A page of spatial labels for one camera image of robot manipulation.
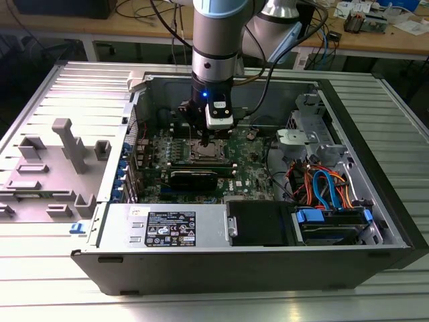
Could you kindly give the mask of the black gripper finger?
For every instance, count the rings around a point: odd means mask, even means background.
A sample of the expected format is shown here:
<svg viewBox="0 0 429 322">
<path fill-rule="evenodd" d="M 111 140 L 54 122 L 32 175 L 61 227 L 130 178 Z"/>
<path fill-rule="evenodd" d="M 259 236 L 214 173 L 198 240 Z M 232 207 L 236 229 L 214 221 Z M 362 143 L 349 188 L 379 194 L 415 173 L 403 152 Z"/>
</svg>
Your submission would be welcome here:
<svg viewBox="0 0 429 322">
<path fill-rule="evenodd" d="M 232 135 L 231 129 L 218 129 L 208 131 L 208 145 L 224 146 Z"/>
<path fill-rule="evenodd" d="M 200 135 L 200 145 L 206 147 L 208 145 L 208 130 L 204 109 L 190 99 L 181 102 L 179 112 L 185 118 L 190 128 L 194 129 Z"/>
</svg>

